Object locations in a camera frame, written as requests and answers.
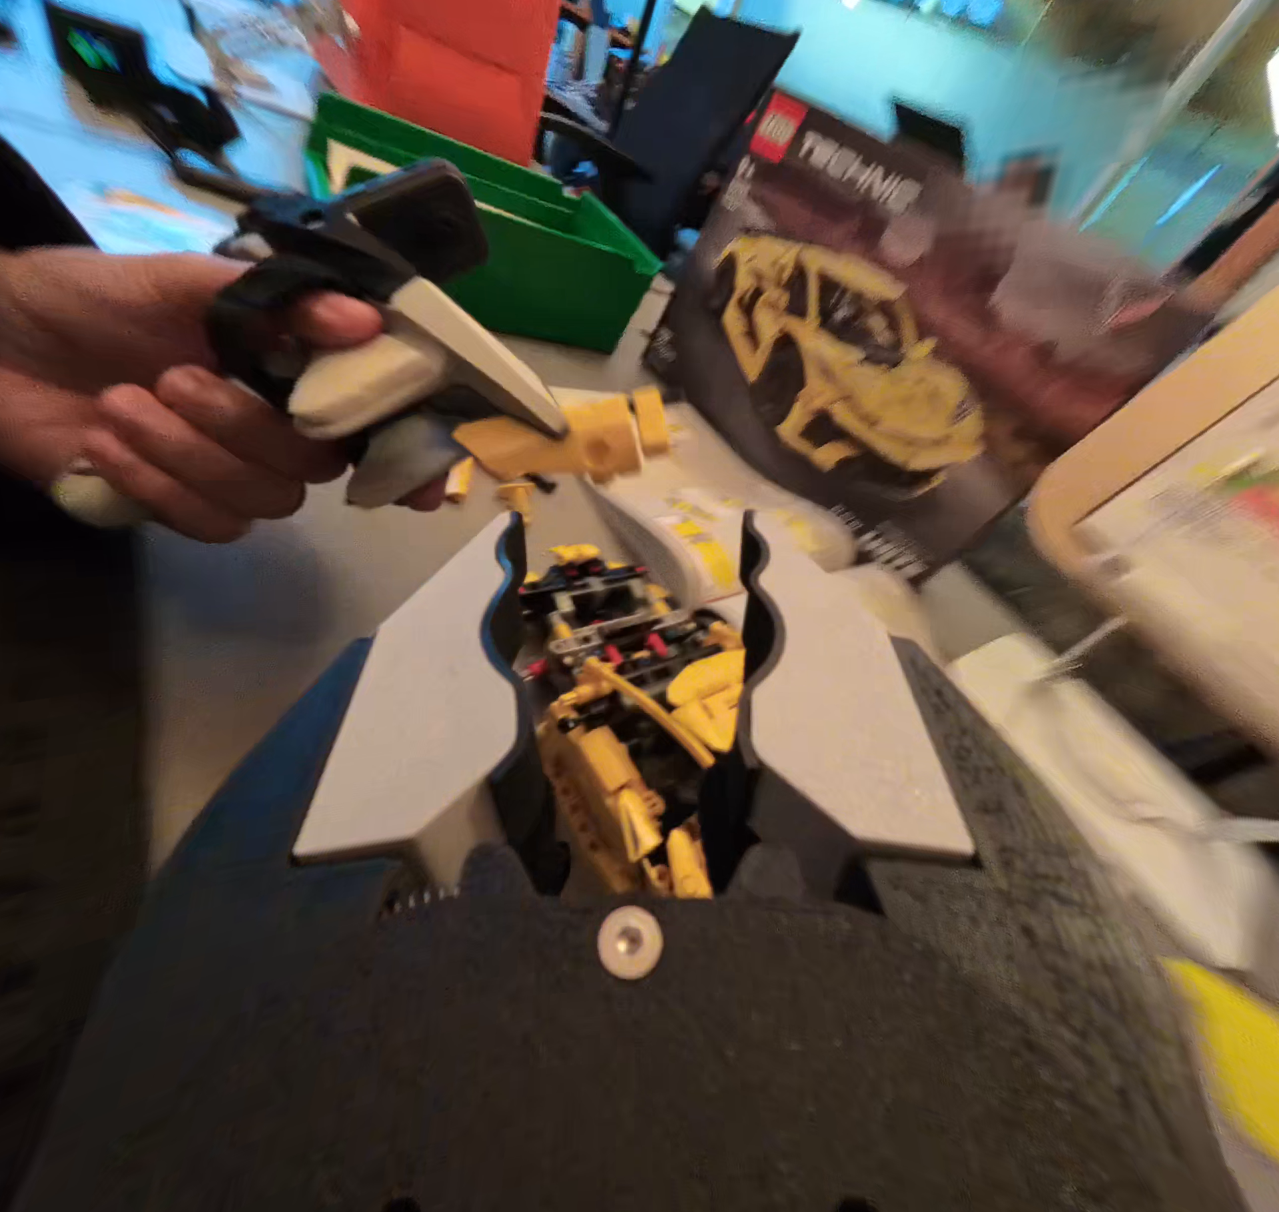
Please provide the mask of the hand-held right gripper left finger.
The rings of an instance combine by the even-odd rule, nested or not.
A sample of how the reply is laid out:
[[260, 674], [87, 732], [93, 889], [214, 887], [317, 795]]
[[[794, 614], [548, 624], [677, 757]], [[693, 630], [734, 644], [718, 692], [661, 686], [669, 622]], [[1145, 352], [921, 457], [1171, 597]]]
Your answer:
[[552, 789], [516, 676], [524, 577], [524, 525], [498, 517], [375, 630], [295, 863], [391, 857], [442, 891], [470, 851], [504, 843], [536, 893], [559, 893]]

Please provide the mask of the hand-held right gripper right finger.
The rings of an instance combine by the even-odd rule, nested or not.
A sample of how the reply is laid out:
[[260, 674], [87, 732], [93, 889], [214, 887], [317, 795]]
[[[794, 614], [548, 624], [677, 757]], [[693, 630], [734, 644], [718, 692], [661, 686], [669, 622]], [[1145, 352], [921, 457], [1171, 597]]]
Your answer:
[[736, 726], [698, 789], [712, 891], [758, 849], [788, 855], [820, 899], [879, 859], [973, 867], [975, 837], [907, 678], [907, 658], [931, 658], [883, 624], [851, 569], [824, 571], [770, 515], [742, 517], [738, 579]]

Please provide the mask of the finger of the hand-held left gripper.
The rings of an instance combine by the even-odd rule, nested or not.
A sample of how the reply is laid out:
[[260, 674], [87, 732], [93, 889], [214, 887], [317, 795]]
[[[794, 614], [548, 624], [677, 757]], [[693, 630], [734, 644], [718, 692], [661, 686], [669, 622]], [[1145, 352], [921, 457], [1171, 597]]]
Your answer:
[[546, 438], [565, 438], [567, 420], [548, 386], [504, 342], [456, 306], [436, 285], [411, 279], [385, 308], [387, 336], [413, 358], [407, 368], [407, 404], [426, 404], [460, 416], [486, 408], [488, 416], [524, 422]]

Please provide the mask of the yellow panel with red pins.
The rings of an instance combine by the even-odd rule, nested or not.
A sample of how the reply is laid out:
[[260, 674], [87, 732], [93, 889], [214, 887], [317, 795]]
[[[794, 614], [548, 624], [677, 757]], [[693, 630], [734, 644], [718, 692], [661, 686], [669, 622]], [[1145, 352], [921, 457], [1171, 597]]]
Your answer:
[[643, 469], [641, 440], [623, 396], [569, 404], [561, 412], [563, 438], [548, 438], [514, 418], [458, 424], [450, 436], [498, 483], [532, 475], [607, 483]]

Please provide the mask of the grey desk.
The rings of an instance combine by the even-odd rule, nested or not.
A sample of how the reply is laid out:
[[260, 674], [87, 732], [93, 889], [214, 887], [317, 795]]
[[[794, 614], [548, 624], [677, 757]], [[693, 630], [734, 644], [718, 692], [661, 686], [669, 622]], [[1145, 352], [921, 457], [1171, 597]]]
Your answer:
[[[530, 338], [504, 338], [516, 356], [550, 386], [619, 392], [649, 378], [641, 358], [671, 295], [657, 277], [609, 356]], [[476, 499], [448, 515], [411, 519], [375, 513], [359, 517], [341, 501], [341, 487], [311, 493], [297, 517], [254, 529], [232, 547], [200, 547], [154, 533], [144, 539], [144, 601], [148, 614], [150, 744], [150, 867], [168, 859], [206, 805], [214, 787], [248, 755], [337, 656], [339, 648], [369, 634], [434, 575], [490, 517], [496, 501]], [[599, 537], [609, 553], [621, 551], [595, 503], [579, 485], [565, 485], [536, 511], [534, 535], [548, 539]], [[1036, 634], [1064, 650], [1100, 624], [1100, 610], [1084, 604], [1062, 577], [1030, 549], [1020, 511], [996, 521], [975, 553], [937, 571], [917, 591], [919, 614], [929, 624], [937, 658], [967, 656], [1008, 634]], [[1151, 654], [1112, 640], [1086, 672], [1100, 694], [1145, 734], [1171, 730], [1173, 714], [1191, 714], [1191, 730], [1209, 726], [1205, 710], [1173, 692]], [[929, 942], [963, 964], [1008, 1010], [1034, 1012], [1042, 1028], [1060, 1026], [1066, 1010], [1050, 1010], [1064, 990], [1046, 966], [1064, 954], [1040, 936], [1012, 946], [1012, 928], [1034, 928], [1042, 914], [1010, 908], [1010, 893], [992, 893], [992, 877], [963, 877], [963, 910], [984, 914], [979, 934], [961, 908], [939, 905], [941, 926]], [[1211, 1103], [1213, 1127], [1225, 1163], [1251, 1210], [1276, 1208], [1276, 1161], [1263, 1159], [1251, 1141]]]

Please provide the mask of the person's left hand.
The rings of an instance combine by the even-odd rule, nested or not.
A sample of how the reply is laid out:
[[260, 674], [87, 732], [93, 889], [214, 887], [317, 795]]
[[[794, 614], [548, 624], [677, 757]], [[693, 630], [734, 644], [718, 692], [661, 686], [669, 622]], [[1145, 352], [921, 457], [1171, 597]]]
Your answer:
[[1, 475], [85, 465], [186, 539], [295, 515], [341, 450], [218, 374], [204, 314], [246, 265], [210, 255], [1, 253]]

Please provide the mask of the green plastic bin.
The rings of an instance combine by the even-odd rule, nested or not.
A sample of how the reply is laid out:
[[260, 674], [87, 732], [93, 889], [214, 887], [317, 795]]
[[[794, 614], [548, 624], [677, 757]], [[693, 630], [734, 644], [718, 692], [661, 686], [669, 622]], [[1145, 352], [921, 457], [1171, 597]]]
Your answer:
[[615, 350], [659, 261], [597, 197], [339, 94], [315, 102], [303, 148], [313, 197], [430, 157], [460, 171], [488, 241], [488, 261], [448, 297], [494, 334]]

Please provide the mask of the orange plastic bag holder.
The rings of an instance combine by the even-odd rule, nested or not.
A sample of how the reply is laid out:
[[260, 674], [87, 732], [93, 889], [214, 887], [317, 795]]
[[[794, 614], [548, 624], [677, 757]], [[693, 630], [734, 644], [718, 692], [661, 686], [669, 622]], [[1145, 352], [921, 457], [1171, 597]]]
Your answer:
[[343, 98], [530, 165], [561, 0], [335, 0], [353, 38], [315, 42]]

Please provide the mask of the yellow brick car model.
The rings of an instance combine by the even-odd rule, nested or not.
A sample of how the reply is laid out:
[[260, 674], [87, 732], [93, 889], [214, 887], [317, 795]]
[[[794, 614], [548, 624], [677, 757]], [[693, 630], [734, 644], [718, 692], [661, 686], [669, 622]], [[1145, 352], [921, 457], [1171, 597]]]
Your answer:
[[738, 628], [587, 543], [550, 547], [520, 608], [565, 889], [710, 901], [700, 791], [736, 734]]

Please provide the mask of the instruction booklet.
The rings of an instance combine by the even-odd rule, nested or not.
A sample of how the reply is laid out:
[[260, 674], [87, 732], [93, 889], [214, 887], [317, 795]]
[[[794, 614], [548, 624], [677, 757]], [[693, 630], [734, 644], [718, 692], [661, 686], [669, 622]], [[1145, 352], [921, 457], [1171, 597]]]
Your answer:
[[679, 469], [649, 469], [583, 487], [617, 541], [681, 608], [706, 608], [742, 593], [746, 511], [774, 521], [824, 571], [855, 565], [855, 539], [839, 519], [766, 481], [716, 485]]

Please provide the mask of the black office chair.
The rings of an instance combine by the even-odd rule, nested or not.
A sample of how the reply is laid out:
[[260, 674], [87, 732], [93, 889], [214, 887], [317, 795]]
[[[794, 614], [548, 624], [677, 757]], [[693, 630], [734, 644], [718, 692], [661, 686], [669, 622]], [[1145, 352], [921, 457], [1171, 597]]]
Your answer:
[[657, 259], [693, 229], [704, 175], [722, 173], [730, 146], [760, 108], [800, 32], [782, 32], [700, 8], [671, 58], [649, 72], [615, 134], [593, 132], [583, 112], [548, 92], [534, 161], [565, 179], [565, 165], [595, 167], [595, 195]]

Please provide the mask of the black pole stand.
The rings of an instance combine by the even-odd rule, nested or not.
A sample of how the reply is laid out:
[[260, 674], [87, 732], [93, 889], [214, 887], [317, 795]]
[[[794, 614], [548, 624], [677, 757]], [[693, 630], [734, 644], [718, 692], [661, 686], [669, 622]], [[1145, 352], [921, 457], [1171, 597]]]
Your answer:
[[637, 76], [637, 66], [641, 64], [641, 56], [643, 56], [643, 50], [645, 50], [645, 40], [647, 40], [647, 34], [651, 30], [651, 22], [655, 18], [659, 2], [661, 0], [645, 0], [641, 20], [637, 24], [637, 32], [635, 32], [635, 36], [631, 40], [631, 56], [627, 58], [627, 62], [623, 66], [623, 74], [621, 74], [621, 80], [619, 80], [613, 114], [609, 118], [609, 128], [607, 128], [607, 142], [609, 144], [615, 142], [615, 134], [619, 132], [621, 118], [623, 118], [623, 114], [627, 110], [633, 80]]

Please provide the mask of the adjoining grey table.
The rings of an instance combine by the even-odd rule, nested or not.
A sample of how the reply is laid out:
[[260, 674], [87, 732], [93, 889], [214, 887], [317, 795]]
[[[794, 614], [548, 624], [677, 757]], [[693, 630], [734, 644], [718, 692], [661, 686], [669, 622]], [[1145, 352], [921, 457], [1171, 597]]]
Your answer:
[[125, 112], [101, 108], [61, 68], [57, 38], [103, 50], [138, 34], [154, 78], [212, 92], [236, 124], [216, 165], [184, 149], [204, 181], [218, 171], [254, 189], [301, 191], [303, 146], [321, 88], [283, 0], [1, 0], [1, 138], [105, 251], [210, 251], [232, 231], [236, 197], [192, 187]]

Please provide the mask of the small black display device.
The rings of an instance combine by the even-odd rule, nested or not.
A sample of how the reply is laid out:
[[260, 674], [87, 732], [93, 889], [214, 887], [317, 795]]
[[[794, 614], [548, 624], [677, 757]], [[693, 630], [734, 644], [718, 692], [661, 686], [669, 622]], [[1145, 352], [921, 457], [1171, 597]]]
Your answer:
[[142, 32], [53, 0], [41, 4], [57, 66], [89, 102], [127, 110], [146, 100], [154, 76]]

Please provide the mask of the printed instruction sheet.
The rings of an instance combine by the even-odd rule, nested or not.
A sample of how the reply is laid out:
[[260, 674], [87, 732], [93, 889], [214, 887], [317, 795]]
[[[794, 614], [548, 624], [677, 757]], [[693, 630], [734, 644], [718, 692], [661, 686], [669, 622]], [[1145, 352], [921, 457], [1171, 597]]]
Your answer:
[[1080, 519], [1131, 622], [1213, 692], [1276, 714], [1276, 382]]

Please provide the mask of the black toy set box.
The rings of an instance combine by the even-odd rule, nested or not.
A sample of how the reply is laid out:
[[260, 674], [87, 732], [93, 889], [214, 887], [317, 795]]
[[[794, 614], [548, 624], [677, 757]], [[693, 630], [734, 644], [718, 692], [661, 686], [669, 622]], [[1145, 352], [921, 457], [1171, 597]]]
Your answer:
[[911, 583], [1203, 340], [1175, 279], [772, 90], [645, 366]]

